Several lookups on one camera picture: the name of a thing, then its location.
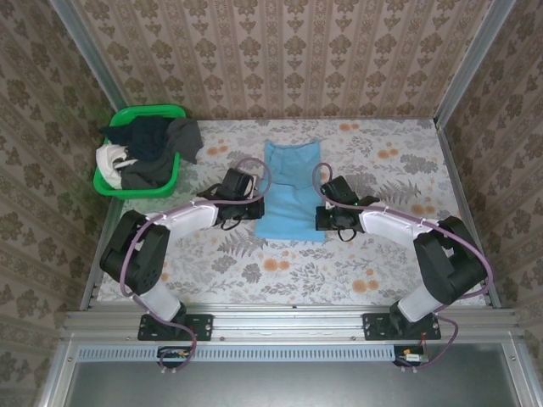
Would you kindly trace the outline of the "light blue printed t-shirt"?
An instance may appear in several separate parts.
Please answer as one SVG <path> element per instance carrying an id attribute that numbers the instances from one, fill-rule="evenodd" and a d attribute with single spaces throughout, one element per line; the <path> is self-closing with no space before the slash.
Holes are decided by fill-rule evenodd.
<path id="1" fill-rule="evenodd" d="M 265 213 L 255 224 L 258 238 L 324 243 L 325 233 L 316 228 L 316 208 L 323 204 L 312 173 L 321 162 L 317 140 L 300 145 L 267 142 L 265 164 L 271 186 L 264 197 Z"/>

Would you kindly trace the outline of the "green plastic laundry basket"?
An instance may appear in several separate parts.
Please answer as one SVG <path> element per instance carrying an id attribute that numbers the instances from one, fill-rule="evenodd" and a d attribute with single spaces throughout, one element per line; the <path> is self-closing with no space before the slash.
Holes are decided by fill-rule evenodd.
<path id="1" fill-rule="evenodd" d="M 185 117 L 185 110 L 175 104 L 155 104 L 132 106 L 119 110 L 115 113 L 110 122 L 110 126 L 127 125 L 135 118 L 140 116 L 162 116 L 169 119 Z M 180 169 L 181 157 L 178 153 L 175 154 L 172 160 L 171 175 L 168 182 L 155 189 L 114 189 L 103 177 L 99 168 L 94 172 L 93 186 L 95 190 L 106 197 L 118 198 L 121 200 L 127 199 L 151 199 L 151 198 L 167 198 L 173 194 Z"/>

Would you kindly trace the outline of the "floral patterned table cover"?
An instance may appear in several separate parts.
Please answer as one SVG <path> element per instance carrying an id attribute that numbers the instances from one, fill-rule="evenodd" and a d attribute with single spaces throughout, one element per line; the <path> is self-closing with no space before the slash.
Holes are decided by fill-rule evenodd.
<path id="1" fill-rule="evenodd" d="M 423 120 L 202 121 L 197 164 L 182 164 L 168 198 L 126 200 L 153 213 L 186 203 L 236 164 L 260 174 L 267 142 L 318 141 L 328 172 L 360 197 L 442 220 L 458 205 L 437 131 Z M 162 280 L 187 304 L 390 305 L 422 282 L 414 252 L 388 238 L 329 232 L 322 243 L 258 237 L 255 223 L 172 241 Z"/>

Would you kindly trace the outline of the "pile of dark clothes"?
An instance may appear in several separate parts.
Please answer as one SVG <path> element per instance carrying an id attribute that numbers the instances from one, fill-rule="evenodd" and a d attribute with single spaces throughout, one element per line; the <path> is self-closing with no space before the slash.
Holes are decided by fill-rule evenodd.
<path id="1" fill-rule="evenodd" d="M 198 122 L 176 118 L 165 131 L 165 147 L 155 161 L 138 160 L 121 171 L 123 190 L 149 190 L 163 187 L 171 179 L 175 156 L 197 164 L 197 154 L 203 148 Z"/>

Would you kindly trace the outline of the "navy blue t-shirt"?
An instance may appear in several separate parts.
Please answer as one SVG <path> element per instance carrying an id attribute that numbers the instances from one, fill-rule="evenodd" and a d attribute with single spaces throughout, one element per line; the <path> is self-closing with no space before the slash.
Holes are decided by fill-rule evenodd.
<path id="1" fill-rule="evenodd" d="M 99 133 L 112 144 L 124 146 L 134 159 L 155 161 L 165 150 L 169 124 L 161 116 L 138 116 L 126 125 L 103 127 Z"/>

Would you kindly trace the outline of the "white t-shirt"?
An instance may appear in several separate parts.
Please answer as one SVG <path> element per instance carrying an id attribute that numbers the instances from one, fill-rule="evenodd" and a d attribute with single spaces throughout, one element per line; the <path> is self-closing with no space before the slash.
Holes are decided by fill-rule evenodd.
<path id="1" fill-rule="evenodd" d="M 134 159 L 125 146 L 105 143 L 95 153 L 98 170 L 106 183 L 119 190 L 121 186 L 122 171 L 135 164 Z"/>

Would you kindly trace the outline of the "small connector circuit board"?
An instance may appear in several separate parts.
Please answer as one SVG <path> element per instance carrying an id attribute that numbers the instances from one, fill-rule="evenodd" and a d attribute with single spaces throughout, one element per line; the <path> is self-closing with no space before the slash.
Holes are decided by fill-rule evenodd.
<path id="1" fill-rule="evenodd" d="M 418 367 L 429 361 L 426 349 L 422 345 L 394 346 L 395 361 L 394 364 L 399 367 Z"/>
<path id="2" fill-rule="evenodd" d="M 159 347 L 157 350 L 157 363 L 163 369 L 175 370 L 190 358 L 190 354 L 190 347 Z"/>

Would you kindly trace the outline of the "grey metal sheet panel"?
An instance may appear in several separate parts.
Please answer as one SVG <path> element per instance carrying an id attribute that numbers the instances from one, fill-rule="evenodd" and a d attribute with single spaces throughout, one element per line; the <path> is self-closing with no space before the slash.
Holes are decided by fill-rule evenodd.
<path id="1" fill-rule="evenodd" d="M 384 362 L 83 363 L 64 407 L 520 407 L 503 353 L 455 345 L 421 371 Z"/>

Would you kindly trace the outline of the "aluminium front mounting rail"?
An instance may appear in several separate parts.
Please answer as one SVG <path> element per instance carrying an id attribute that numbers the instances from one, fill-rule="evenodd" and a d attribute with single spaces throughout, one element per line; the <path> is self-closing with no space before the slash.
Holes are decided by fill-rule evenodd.
<path id="1" fill-rule="evenodd" d="M 193 304 L 189 314 L 214 316 L 214 343 L 348 343 L 364 339 L 362 317 L 387 306 Z M 70 312 L 64 337 L 91 342 L 134 341 L 143 310 L 133 303 L 95 304 Z M 523 337 L 511 309 L 450 307 L 440 313 L 459 326 L 459 343 L 501 343 Z"/>

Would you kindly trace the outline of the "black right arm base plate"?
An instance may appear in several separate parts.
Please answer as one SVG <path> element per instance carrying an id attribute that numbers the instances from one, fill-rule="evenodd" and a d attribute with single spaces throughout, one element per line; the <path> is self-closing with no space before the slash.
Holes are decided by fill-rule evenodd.
<path id="1" fill-rule="evenodd" d="M 368 341 L 400 341 L 441 339 L 439 322 L 433 315 L 410 322 L 402 315 L 369 313 L 362 316 L 364 338 Z"/>

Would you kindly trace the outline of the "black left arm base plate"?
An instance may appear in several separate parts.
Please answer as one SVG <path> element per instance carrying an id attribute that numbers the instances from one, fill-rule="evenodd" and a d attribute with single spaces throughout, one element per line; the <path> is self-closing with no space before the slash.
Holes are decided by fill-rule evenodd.
<path id="1" fill-rule="evenodd" d="M 213 331 L 213 315 L 185 314 L 177 316 L 173 322 L 183 325 L 193 332 L 199 341 L 209 342 Z M 137 333 L 139 341 L 189 341 L 190 334 L 180 328 L 158 322 L 151 315 L 143 315 Z"/>

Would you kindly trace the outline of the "aluminium frame post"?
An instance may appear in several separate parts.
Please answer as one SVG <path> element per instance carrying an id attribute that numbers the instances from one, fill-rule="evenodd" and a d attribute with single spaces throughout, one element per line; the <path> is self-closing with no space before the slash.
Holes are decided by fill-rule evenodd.
<path id="1" fill-rule="evenodd" d="M 501 27 L 511 13 L 516 0 L 492 0 L 473 40 L 467 47 L 465 56 L 454 74 L 451 83 L 434 114 L 437 130 L 442 130 L 462 99 L 470 82 L 498 35 Z"/>
<path id="2" fill-rule="evenodd" d="M 49 2 L 86 60 L 114 111 L 131 107 L 132 104 L 123 93 L 120 81 L 114 78 L 113 70 L 107 64 L 105 51 L 98 48 L 94 35 L 73 0 L 49 0 Z"/>

